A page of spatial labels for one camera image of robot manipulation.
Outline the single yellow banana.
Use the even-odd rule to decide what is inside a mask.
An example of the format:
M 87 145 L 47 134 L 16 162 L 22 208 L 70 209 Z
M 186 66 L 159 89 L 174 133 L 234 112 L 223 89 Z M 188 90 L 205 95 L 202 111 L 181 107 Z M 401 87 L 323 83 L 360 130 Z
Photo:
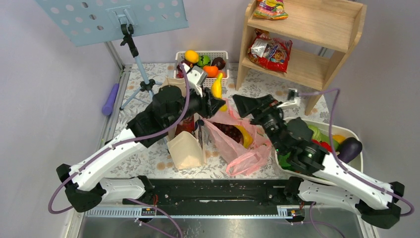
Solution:
M 219 73 L 215 82 L 211 86 L 211 93 L 217 99 L 222 99 L 222 79 L 223 74 Z

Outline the orange fruit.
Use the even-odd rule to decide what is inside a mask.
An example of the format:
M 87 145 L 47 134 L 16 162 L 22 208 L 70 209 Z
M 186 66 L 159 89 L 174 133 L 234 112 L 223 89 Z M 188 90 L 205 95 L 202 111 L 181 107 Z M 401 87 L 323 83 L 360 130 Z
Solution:
M 206 65 L 203 67 L 203 70 L 207 73 L 209 78 L 216 78 L 219 74 L 219 69 L 217 66 Z

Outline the yellow banana bunch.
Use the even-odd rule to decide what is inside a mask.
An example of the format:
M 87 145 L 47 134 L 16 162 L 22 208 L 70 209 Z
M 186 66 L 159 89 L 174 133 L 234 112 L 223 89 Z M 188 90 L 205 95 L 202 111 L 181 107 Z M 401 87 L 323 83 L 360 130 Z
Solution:
M 243 126 L 235 125 L 235 127 L 241 132 L 243 136 L 243 146 L 248 149 L 253 143 L 253 138 Z

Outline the dark red grapes bunch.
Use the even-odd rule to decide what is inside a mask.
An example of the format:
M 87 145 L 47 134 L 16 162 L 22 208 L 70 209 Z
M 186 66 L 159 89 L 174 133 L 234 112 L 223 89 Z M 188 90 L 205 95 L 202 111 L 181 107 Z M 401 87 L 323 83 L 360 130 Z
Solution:
M 216 123 L 216 122 L 213 122 L 212 124 L 214 126 L 216 126 L 225 135 L 229 136 L 234 141 L 236 141 L 237 143 L 242 143 L 243 142 L 243 135 L 237 127 L 235 127 L 233 125 Z

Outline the beige canvas tote bag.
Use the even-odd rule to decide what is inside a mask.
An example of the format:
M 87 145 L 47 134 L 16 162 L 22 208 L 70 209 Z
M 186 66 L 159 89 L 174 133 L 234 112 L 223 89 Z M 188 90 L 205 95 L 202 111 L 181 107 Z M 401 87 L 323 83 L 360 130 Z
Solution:
M 168 132 L 166 137 L 168 151 L 178 170 L 197 168 L 207 164 L 202 133 L 204 123 L 198 114 L 189 117 L 194 117 L 195 122 L 195 131 L 192 134 L 183 131 L 175 136 L 176 126 Z

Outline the pink plastic grocery bag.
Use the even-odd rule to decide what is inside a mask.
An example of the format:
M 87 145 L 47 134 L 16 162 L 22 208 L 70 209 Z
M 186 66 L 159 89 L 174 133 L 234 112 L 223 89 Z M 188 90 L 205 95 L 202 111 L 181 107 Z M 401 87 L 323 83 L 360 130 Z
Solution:
M 211 141 L 228 163 L 225 171 L 229 176 L 248 176 L 267 164 L 272 152 L 272 143 L 260 126 L 252 125 L 250 119 L 241 118 L 232 105 L 227 105 L 226 111 L 218 111 L 210 119 L 203 118 L 203 121 Z M 252 142 L 247 147 L 236 142 L 218 129 L 215 123 L 239 126 L 246 131 Z

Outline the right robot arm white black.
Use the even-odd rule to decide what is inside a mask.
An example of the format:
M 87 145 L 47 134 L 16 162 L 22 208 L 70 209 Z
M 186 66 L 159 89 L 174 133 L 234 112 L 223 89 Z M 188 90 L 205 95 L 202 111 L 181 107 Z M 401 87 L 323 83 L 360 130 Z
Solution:
M 307 201 L 340 207 L 382 229 L 399 222 L 402 214 L 397 202 L 403 197 L 403 184 L 381 182 L 341 163 L 334 152 L 312 141 L 313 132 L 301 118 L 285 121 L 280 103 L 271 95 L 234 95 L 233 100 L 240 117 L 252 115 L 251 124 L 263 127 L 277 154 L 287 156 L 288 164 L 305 175 L 330 181 L 324 185 L 290 177 L 284 189 L 288 203 Z

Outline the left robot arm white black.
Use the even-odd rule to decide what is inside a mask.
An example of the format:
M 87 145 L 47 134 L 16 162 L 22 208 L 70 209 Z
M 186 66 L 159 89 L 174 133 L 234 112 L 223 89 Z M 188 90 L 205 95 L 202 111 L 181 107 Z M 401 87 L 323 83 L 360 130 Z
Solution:
M 105 175 L 130 156 L 166 137 L 184 118 L 199 114 L 209 119 L 225 105 L 225 101 L 214 97 L 209 88 L 202 94 L 194 89 L 187 92 L 188 95 L 183 96 L 176 86 L 161 87 L 145 110 L 95 154 L 73 166 L 62 164 L 57 167 L 61 187 L 65 189 L 71 208 L 82 213 L 105 201 L 137 199 L 143 204 L 151 202 L 154 191 L 140 178 L 110 179 Z

